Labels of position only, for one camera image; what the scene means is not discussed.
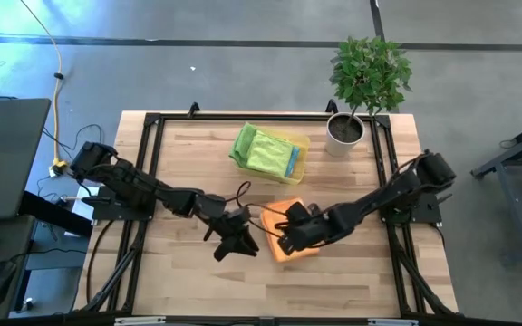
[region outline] plant stem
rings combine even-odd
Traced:
[[[343,139],[347,139],[346,136],[348,134],[348,127],[350,127],[350,122],[352,122],[353,115],[355,114],[356,109],[358,109],[358,107],[352,109],[350,117],[348,117],[348,120],[345,122],[345,126],[343,126]]]

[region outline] gray floor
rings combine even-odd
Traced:
[[[16,1],[8,2],[0,5],[0,33],[42,34]],[[374,36],[368,3],[28,2],[58,35],[286,41]],[[399,42],[522,43],[521,0],[380,0],[380,10],[387,38]],[[122,110],[186,110],[198,101],[203,110],[319,111],[334,94],[327,80],[333,49],[61,49],[66,74],[60,98],[61,138],[70,144],[76,131],[89,123],[101,124],[106,142],[112,143]],[[408,56],[414,92],[406,94],[401,112],[415,115],[423,147],[441,152],[459,176],[453,198],[441,209],[460,311],[522,321],[522,264],[500,263],[501,254],[517,245],[502,192],[494,176],[476,181],[469,175],[502,151],[500,140],[522,130],[522,52],[410,51]],[[51,97],[56,69],[51,46],[0,44],[0,94]],[[52,127],[51,117],[47,126]],[[81,139],[97,137],[89,130]],[[45,176],[51,160],[52,143],[42,139],[28,189],[35,190],[35,180]],[[72,195],[77,189],[68,179],[43,184],[44,193]],[[30,283],[31,292],[38,291],[38,283]],[[57,289],[58,300],[40,300],[38,313],[65,311],[67,299],[73,297],[70,289]]]

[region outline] orange object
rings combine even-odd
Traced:
[[[296,202],[300,202],[301,205],[304,204],[304,202],[301,200],[301,198],[294,198],[294,199],[289,199],[289,200],[284,200],[284,201],[280,201],[280,202],[271,203],[271,204],[267,205],[267,207],[269,207],[271,209],[274,209],[274,210],[276,210],[278,212],[285,213],[285,211],[291,205],[295,204]],[[273,233],[275,233],[277,235],[283,235],[283,232],[281,232],[280,230],[276,229],[275,224],[279,223],[279,222],[287,222],[287,217],[286,216],[282,216],[282,215],[280,215],[278,213],[274,213],[274,212],[271,212],[271,211],[268,211],[268,210],[264,210],[261,213],[261,222],[263,223],[263,227],[267,231],[273,232]],[[279,263],[290,261],[292,259],[299,258],[299,257],[304,257],[304,256],[307,256],[309,254],[317,254],[317,253],[319,253],[319,248],[307,248],[307,249],[305,249],[305,250],[303,250],[301,252],[294,251],[290,255],[286,255],[283,252],[283,250],[281,250],[281,247],[277,243],[277,238],[276,237],[274,237],[273,235],[267,234],[267,240],[269,241],[269,247],[271,248],[271,251],[273,252],[274,258]]]

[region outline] potted plant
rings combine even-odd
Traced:
[[[358,107],[364,106],[370,115],[381,110],[392,111],[404,96],[402,87],[411,91],[408,80],[412,75],[410,61],[403,58],[404,51],[398,44],[376,37],[354,40],[348,37],[341,42],[337,55],[331,60],[336,86],[335,96],[349,104],[351,113],[334,114],[327,121],[325,149],[333,156],[343,156],[363,137],[362,121],[354,116]]]

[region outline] butcher block tabletop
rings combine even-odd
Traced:
[[[136,161],[146,111],[124,111],[115,140],[121,158]],[[398,164],[421,153],[414,118],[390,115]],[[365,136],[345,158],[324,151],[324,121],[252,121],[257,126],[305,134],[311,140],[304,178],[289,186],[236,169],[228,152],[246,120],[167,120],[156,177],[173,187],[201,188],[232,197],[244,181],[252,186],[242,203],[271,203],[301,197],[321,208],[354,201],[379,186],[372,135]],[[144,170],[148,172],[156,128],[152,128]],[[385,167],[389,169],[385,138],[380,130]],[[227,209],[236,206],[232,203]],[[252,207],[259,223],[260,208]],[[105,226],[94,227],[88,253]],[[114,269],[123,222],[114,222],[101,240],[91,270],[92,296]],[[257,257],[229,254],[213,257],[219,239],[203,236],[207,226],[196,217],[179,218],[157,204],[149,224],[134,303],[135,315],[281,316],[281,317],[399,317],[390,248],[384,224],[372,213],[343,240],[321,248],[319,254],[278,263],[267,237],[251,227],[260,250]],[[420,273],[446,306],[457,310],[444,247],[437,230],[412,225]],[[86,303],[86,257],[74,309]],[[119,307],[126,294],[124,275]],[[411,281],[404,277],[413,309]]]

